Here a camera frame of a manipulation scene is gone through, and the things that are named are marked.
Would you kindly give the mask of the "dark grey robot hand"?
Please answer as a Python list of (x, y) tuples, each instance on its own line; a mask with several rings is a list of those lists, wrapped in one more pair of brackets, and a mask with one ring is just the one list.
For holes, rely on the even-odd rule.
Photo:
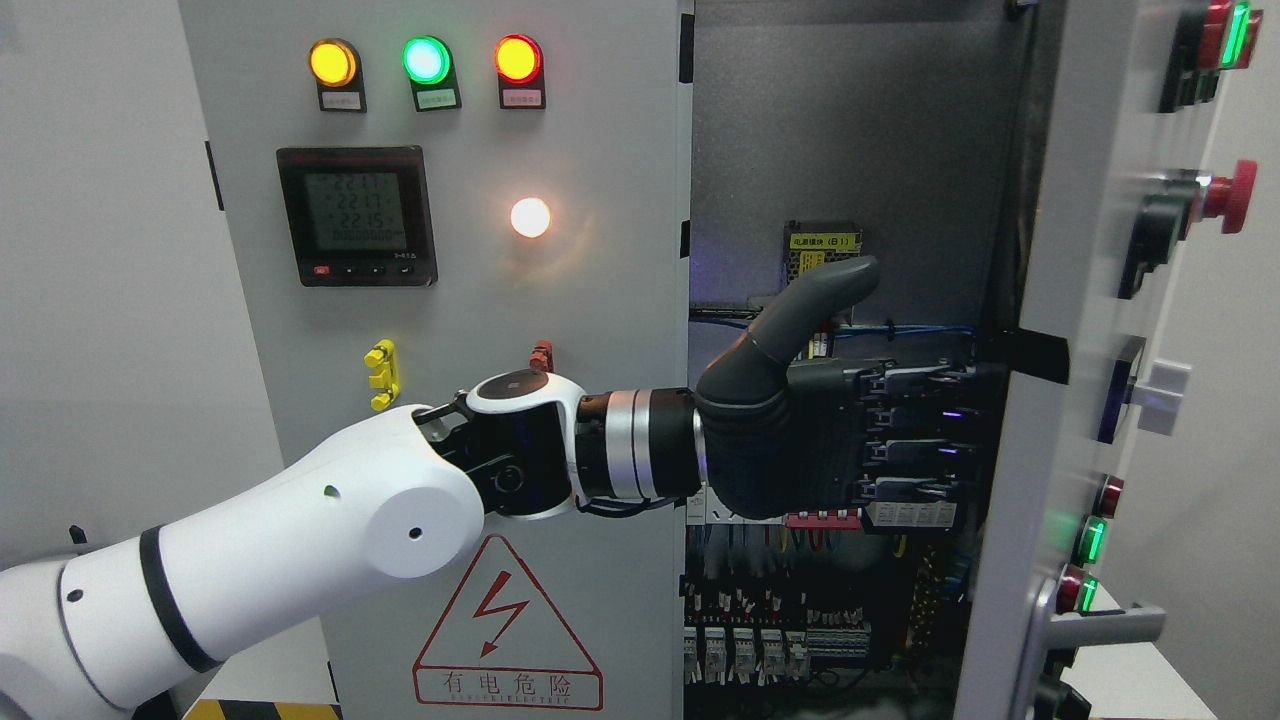
[(952, 530), (995, 462), (1009, 370), (973, 351), (929, 366), (803, 361), (879, 282), (874, 258), (803, 273), (695, 388), (708, 483), (741, 518), (849, 510), (881, 530)]

